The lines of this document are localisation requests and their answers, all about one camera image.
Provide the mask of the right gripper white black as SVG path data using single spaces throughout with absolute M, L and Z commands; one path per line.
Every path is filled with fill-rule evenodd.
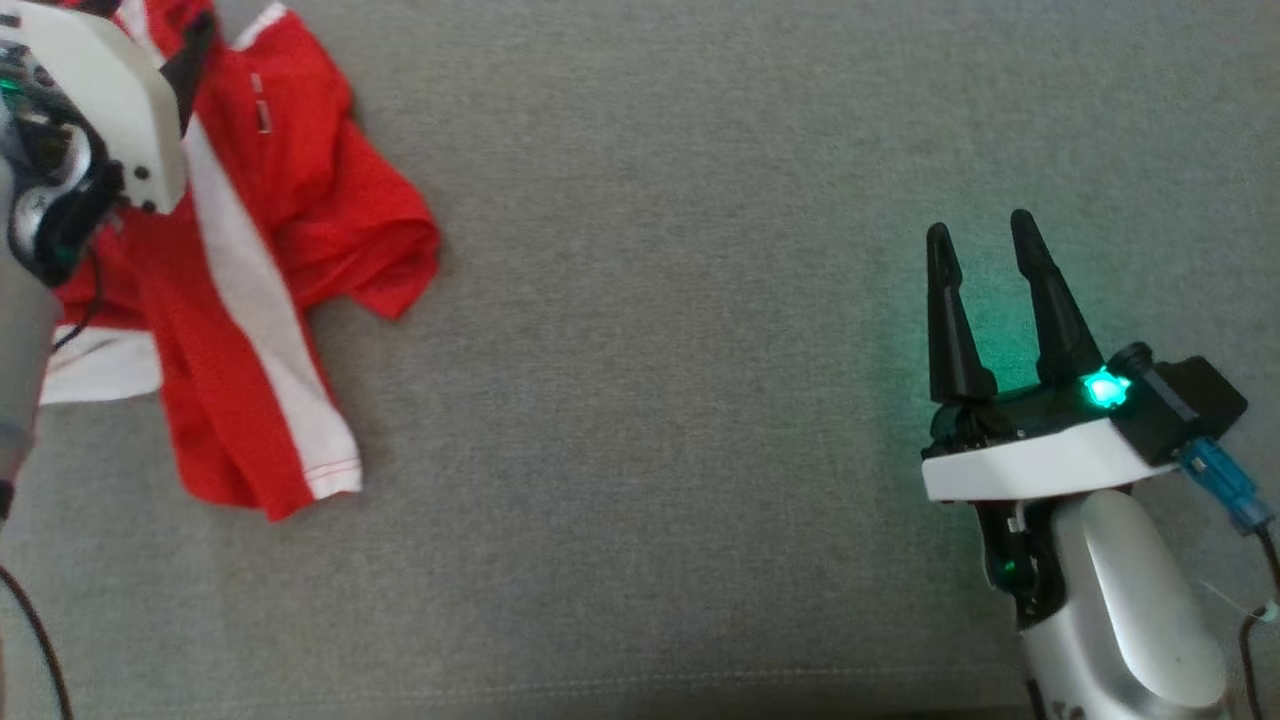
M 922 450 L 928 498 L 938 503 L 1012 502 L 1117 488 L 1171 470 L 1144 460 L 1112 414 L 1129 383 L 1105 366 L 1073 292 L 1034 217 L 1010 217 L 1018 270 L 1027 281 L 1039 383 L 998 392 L 980 360 L 960 288 L 948 227 L 925 234 L 931 398 L 938 409 Z

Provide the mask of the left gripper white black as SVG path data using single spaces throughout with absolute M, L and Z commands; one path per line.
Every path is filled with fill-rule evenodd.
M 119 1 L 3 3 L 3 90 L 76 123 L 124 170 L 129 205 L 168 214 L 186 195 L 183 140 L 218 22 L 202 10 L 163 65 L 116 20 Z

